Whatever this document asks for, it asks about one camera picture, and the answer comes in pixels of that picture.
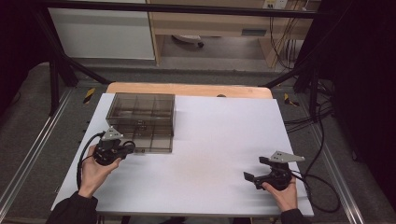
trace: human hand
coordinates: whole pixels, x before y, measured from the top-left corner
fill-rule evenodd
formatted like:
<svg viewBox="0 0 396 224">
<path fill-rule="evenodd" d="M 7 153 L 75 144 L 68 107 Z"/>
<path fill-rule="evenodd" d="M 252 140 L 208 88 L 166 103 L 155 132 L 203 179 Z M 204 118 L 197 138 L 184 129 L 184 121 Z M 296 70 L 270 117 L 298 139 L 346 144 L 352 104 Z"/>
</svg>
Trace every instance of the human hand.
<svg viewBox="0 0 396 224">
<path fill-rule="evenodd" d="M 262 183 L 262 187 L 272 194 L 280 211 L 286 212 L 288 210 L 298 208 L 296 177 L 293 177 L 289 182 L 288 187 L 283 190 L 277 190 L 266 182 Z"/>
<path fill-rule="evenodd" d="M 107 176 L 120 165 L 121 158 L 116 159 L 108 166 L 103 166 L 93 159 L 95 145 L 90 146 L 88 156 L 82 163 L 81 187 L 78 195 L 91 198 L 97 189 L 105 182 Z"/>
</svg>

